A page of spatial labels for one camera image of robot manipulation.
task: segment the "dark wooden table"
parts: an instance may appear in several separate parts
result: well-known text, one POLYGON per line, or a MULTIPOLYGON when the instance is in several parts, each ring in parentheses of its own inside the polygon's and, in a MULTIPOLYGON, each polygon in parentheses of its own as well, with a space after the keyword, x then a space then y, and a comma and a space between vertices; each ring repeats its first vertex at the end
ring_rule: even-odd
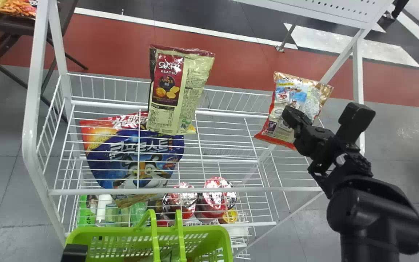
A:
MULTIPOLYGON (((59 19, 61 23, 61 29, 63 32, 63 35, 65 34, 65 31, 67 30, 67 27, 69 25, 70 19, 72 18, 73 11, 75 10, 75 7, 77 6, 78 0, 60 0, 58 2, 58 9, 59 9, 59 19)), ((26 18, 18 18, 18 17, 12 17, 9 15, 4 15, 0 13, 0 32, 3 32, 3 35, 0 37, 0 58, 10 50, 10 48, 19 40, 19 38, 22 35, 33 35, 35 27, 35 20, 26 19, 26 18)), ((47 42, 50 45, 53 45, 53 42, 51 40, 50 32, 48 31, 47 36, 47 42)), ((83 69, 88 70, 88 68, 80 63, 79 61, 75 60, 73 57, 65 54, 67 58, 81 66, 83 69)), ((53 73, 53 70, 56 66, 56 60, 53 60, 51 63, 51 66, 48 70, 47 75, 45 76, 45 79, 42 84, 41 88, 41 100, 49 106, 50 102, 48 99, 46 99, 43 96, 43 91, 45 91, 46 86, 48 85, 48 81, 51 78, 51 75, 53 73)), ((14 74, 10 73, 9 70, 4 68, 0 65, 0 71, 16 81, 18 84, 20 84, 25 89, 28 88, 28 85, 25 81, 21 80, 14 74)))

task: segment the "basket handle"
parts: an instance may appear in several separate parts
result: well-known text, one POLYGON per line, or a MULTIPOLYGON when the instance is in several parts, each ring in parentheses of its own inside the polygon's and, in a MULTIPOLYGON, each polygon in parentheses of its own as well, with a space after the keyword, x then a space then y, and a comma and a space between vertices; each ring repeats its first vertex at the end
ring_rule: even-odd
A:
POLYGON ((151 227, 151 243, 153 245, 153 262, 161 262, 159 256, 159 243, 158 243, 158 225, 156 224, 156 213, 153 209, 148 209, 145 214, 141 217, 140 221, 132 228, 132 230, 138 230, 144 227, 145 222, 150 219, 151 227))
POLYGON ((183 241, 182 211, 180 209, 176 210, 176 220, 174 221, 173 228, 177 228, 179 234, 180 262, 187 262, 187 258, 185 257, 185 243, 183 241))

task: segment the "red stripe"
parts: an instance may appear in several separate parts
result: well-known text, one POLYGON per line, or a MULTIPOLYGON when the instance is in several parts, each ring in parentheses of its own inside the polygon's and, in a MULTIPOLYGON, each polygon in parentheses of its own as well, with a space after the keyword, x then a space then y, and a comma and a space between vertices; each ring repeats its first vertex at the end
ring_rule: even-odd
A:
MULTIPOLYGON (((5 65, 28 66, 31 37, 24 36, 0 60, 5 65)), ((199 48, 216 54, 209 85, 273 90, 273 71, 319 80, 335 56, 248 43, 198 33, 155 28, 85 15, 74 15, 64 37, 65 50, 86 64, 88 73, 149 78, 148 47, 158 44, 199 48)), ((53 58, 47 46, 45 68, 53 58)), ((71 71, 80 71, 68 61, 71 71)), ((364 99, 371 102, 419 107, 419 70, 364 62, 364 99)), ((329 83, 335 98, 353 98, 349 59, 329 83)))

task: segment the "perforated metal panel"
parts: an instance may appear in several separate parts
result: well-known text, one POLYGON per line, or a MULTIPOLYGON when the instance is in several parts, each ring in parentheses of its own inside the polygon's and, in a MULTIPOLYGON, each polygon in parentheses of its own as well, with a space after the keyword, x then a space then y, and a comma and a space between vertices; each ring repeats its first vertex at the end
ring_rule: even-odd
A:
POLYGON ((392 0, 235 0, 286 13, 366 28, 392 0))

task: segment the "foil lid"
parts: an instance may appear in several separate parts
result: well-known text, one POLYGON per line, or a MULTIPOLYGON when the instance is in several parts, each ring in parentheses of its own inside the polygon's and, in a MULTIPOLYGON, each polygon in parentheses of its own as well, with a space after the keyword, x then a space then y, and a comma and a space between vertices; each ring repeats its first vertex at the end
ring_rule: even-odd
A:
MULTIPOLYGON (((205 182, 204 188, 233 187, 232 183, 221 177, 212 177, 205 182)), ((213 210, 231 209, 237 202, 236 192, 204 192, 204 201, 213 210)))
MULTIPOLYGON (((193 186, 187 182, 181 182, 174 188, 193 188, 193 186)), ((189 193, 171 193, 165 194, 163 197, 163 205, 165 206, 182 206, 183 209, 191 209, 191 206, 196 204, 196 199, 198 198, 198 193, 189 192, 189 193)))

